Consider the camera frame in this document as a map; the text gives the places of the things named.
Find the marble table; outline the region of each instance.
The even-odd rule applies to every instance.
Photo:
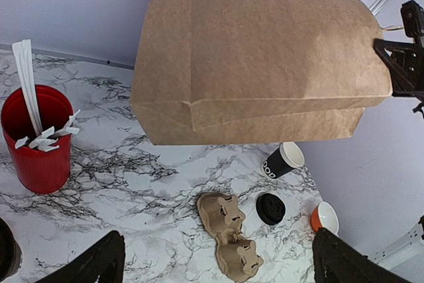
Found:
[[[246,214],[243,233],[264,265],[249,282],[313,282],[309,216],[321,201],[307,168],[281,180],[261,175],[276,144],[154,146],[129,107],[133,72],[36,55],[35,81],[65,93],[81,109],[72,141],[72,173],[54,194],[39,196],[17,180],[0,137],[0,217],[23,251],[6,283],[36,282],[73,260],[110,230],[125,237],[124,282],[232,282],[221,274],[215,240],[201,225],[202,192],[236,194]],[[0,104],[17,87],[15,60],[0,50]],[[256,214],[270,192],[286,204],[273,227]]]

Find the cardboard cup holder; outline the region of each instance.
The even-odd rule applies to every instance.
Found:
[[[235,282],[245,282],[258,272],[264,260],[256,254],[256,243],[242,236],[246,215],[236,195],[202,194],[197,210],[206,231],[217,241],[217,261],[222,273]]]

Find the black lid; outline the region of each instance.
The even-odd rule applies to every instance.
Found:
[[[256,200],[256,211],[267,225],[276,225],[286,214],[286,207],[279,197],[264,194]]]
[[[15,258],[15,240],[7,224],[0,219],[0,282],[9,274]]]

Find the cup rim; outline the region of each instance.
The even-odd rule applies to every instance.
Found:
[[[283,142],[280,144],[280,154],[287,165],[292,168],[300,168],[305,165],[305,156],[295,142]]]
[[[318,208],[318,219],[319,219],[319,222],[320,222],[320,224],[324,227],[324,228],[326,228],[326,226],[323,224],[323,221],[322,221],[322,218],[321,218],[321,214],[320,214],[320,207],[323,207],[323,206],[325,206],[325,207],[328,207],[329,209],[330,209],[330,211],[331,211],[331,213],[333,214],[333,217],[335,218],[335,221],[336,221],[336,231],[331,231],[331,229],[329,229],[331,232],[333,232],[334,234],[337,234],[338,232],[339,232],[339,228],[340,228],[340,224],[339,224],[339,217],[337,217],[337,213],[336,213],[336,211],[334,210],[334,208],[333,208],[333,206],[331,205],[331,204],[329,204],[328,202],[326,202],[326,201],[322,201],[322,202],[320,202],[319,204],[318,204],[318,206],[317,206],[317,208]]]

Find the cup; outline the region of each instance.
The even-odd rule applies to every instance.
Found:
[[[300,148],[294,142],[283,142],[262,163],[263,173],[272,179],[300,168],[305,164],[305,157]]]
[[[0,219],[0,282],[18,272],[21,263],[21,248],[8,225]]]
[[[36,85],[36,96],[43,130],[54,126],[61,129],[74,114],[71,103],[57,89]],[[71,167],[71,135],[62,136],[51,146],[59,145],[50,152],[22,146],[15,148],[18,139],[28,136],[34,139],[22,89],[14,91],[1,109],[1,126],[9,152],[22,185],[37,194],[51,194],[61,188],[69,178]]]
[[[311,226],[315,232],[320,228],[326,228],[335,235],[339,232],[339,218],[336,211],[328,202],[321,202],[313,210],[311,215]]]

